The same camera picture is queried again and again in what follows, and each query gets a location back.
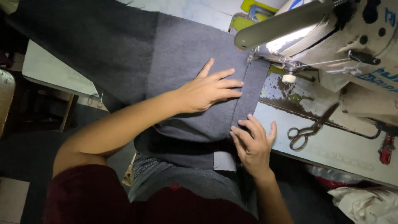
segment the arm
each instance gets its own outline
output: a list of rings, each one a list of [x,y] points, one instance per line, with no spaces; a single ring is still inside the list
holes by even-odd
[[[276,122],[272,122],[268,136],[260,122],[251,114],[248,115],[248,120],[238,123],[247,127],[250,133],[232,126],[230,134],[243,166],[256,183],[260,222],[292,224],[293,220],[285,206],[275,175],[269,167],[271,146],[276,136]]]
[[[243,82],[223,79],[235,70],[207,76],[213,63],[210,59],[195,79],[179,89],[128,106],[69,137],[55,157],[53,177],[79,165],[106,165],[106,157],[118,152],[150,126],[179,113],[205,111],[218,101],[240,97],[241,92],[229,88],[242,87]]]

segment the scissors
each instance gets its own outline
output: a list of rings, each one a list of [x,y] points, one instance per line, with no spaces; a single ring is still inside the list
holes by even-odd
[[[333,114],[333,112],[336,110],[336,108],[340,105],[339,102],[336,102],[334,104],[332,104],[323,114],[322,116],[319,118],[319,120],[317,120],[311,127],[309,128],[303,128],[303,129],[298,129],[298,128],[291,128],[287,131],[287,137],[289,138],[289,140],[292,140],[290,142],[290,148],[294,151],[299,151],[301,149],[303,149],[308,142],[308,137],[309,136],[313,136],[315,135],[319,129],[321,129],[321,127],[329,120],[330,116]],[[291,131],[297,131],[297,134],[295,135],[290,135]],[[304,137],[304,143],[298,147],[298,148],[294,148],[293,145],[301,138]]]

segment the hand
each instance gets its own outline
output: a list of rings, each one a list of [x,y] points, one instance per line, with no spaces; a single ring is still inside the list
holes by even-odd
[[[241,92],[230,89],[242,87],[242,81],[223,79],[232,75],[235,69],[227,69],[207,76],[213,63],[214,59],[210,59],[196,78],[174,91],[181,105],[180,113],[205,111],[216,102],[242,95]]]
[[[271,123],[271,132],[267,136],[260,122],[248,115],[249,120],[240,120],[238,124],[250,130],[250,133],[235,126],[231,127],[231,137],[234,140],[239,158],[246,170],[255,181],[268,181],[275,178],[269,167],[271,146],[276,137],[276,122]]]

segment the white cloth pile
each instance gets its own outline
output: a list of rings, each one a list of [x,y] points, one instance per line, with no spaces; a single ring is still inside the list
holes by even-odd
[[[398,224],[398,191],[387,187],[340,187],[328,192],[356,224]]]

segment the dark red shirt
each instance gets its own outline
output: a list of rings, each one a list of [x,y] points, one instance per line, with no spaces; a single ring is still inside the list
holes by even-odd
[[[58,174],[49,184],[45,224],[75,223],[258,223],[237,204],[206,199],[174,183],[145,202],[130,203],[116,172],[84,165]]]

